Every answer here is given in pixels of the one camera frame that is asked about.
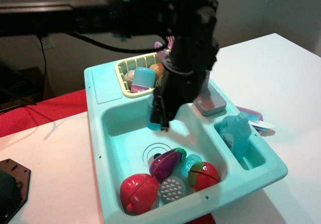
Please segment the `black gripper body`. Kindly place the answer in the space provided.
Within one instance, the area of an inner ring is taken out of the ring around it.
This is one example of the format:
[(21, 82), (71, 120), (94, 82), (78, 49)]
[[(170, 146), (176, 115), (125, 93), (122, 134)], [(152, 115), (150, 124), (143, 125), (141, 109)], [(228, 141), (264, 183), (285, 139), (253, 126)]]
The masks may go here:
[(153, 95), (162, 98), (165, 116), (175, 116), (178, 109), (191, 103), (199, 95), (206, 70), (180, 72), (178, 68), (166, 66), (161, 84), (153, 91)]

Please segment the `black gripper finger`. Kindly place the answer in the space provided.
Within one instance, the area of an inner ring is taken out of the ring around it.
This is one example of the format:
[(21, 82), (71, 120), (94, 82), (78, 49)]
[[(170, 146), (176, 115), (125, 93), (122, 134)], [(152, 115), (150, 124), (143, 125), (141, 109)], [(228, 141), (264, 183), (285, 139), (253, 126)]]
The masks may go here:
[(151, 99), (150, 106), (150, 122), (153, 124), (163, 124), (165, 122), (165, 112), (162, 104), (162, 98), (158, 95), (154, 95)]
[(168, 132), (170, 129), (170, 122), (172, 120), (174, 120), (175, 117), (174, 116), (165, 116), (165, 117), (161, 117), (161, 121), (160, 121), (160, 127), (161, 127), (161, 131), (162, 132)]

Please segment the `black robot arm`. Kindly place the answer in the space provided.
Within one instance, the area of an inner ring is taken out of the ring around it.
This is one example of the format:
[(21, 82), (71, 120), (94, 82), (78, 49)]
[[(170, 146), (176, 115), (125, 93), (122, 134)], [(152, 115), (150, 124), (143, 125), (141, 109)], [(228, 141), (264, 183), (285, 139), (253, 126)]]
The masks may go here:
[(119, 38), (174, 36), (150, 122), (168, 131), (179, 108), (193, 102), (216, 61), (216, 0), (69, 0), (1, 4), (1, 36), (64, 33), (93, 45), (87, 34)]

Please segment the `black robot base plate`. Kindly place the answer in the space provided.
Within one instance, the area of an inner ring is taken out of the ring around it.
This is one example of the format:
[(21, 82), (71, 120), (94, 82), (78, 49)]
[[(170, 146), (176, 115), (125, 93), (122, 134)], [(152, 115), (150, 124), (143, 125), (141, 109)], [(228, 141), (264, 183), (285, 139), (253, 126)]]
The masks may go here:
[(31, 170), (12, 160), (1, 161), (1, 223), (9, 223), (27, 202)]

